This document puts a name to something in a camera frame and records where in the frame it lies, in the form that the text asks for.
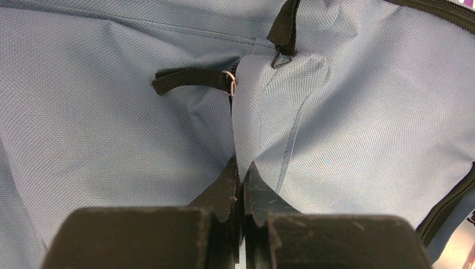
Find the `blue grey backpack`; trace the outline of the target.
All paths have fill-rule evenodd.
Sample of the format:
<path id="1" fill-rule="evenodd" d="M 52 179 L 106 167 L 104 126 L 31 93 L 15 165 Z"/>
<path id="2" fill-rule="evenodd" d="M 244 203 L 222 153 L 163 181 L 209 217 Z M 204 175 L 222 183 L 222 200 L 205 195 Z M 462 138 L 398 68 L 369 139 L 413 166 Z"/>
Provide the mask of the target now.
<path id="1" fill-rule="evenodd" d="M 237 157 L 307 214 L 432 220 L 474 164 L 474 34 L 395 1 L 2 1 L 1 267 L 83 207 L 178 206 Z"/>

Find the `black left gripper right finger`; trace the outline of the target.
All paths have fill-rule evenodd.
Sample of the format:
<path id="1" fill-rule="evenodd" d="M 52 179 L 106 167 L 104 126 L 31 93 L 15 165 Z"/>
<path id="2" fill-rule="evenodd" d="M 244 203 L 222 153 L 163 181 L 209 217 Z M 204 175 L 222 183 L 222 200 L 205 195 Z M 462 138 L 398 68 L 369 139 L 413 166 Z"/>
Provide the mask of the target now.
<path id="1" fill-rule="evenodd" d="M 243 182 L 247 268 L 430 268 L 416 232 L 388 215 L 306 215 L 249 167 Z"/>

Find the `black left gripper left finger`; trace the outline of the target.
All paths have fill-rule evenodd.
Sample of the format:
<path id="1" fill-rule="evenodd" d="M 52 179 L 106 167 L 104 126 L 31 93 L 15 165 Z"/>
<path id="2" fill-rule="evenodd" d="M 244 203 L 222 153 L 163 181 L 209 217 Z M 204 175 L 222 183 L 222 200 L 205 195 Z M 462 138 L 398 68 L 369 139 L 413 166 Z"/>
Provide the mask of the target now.
<path id="1" fill-rule="evenodd" d="M 42 268 L 234 268 L 239 263 L 240 202 L 232 157 L 186 206 L 74 211 Z"/>

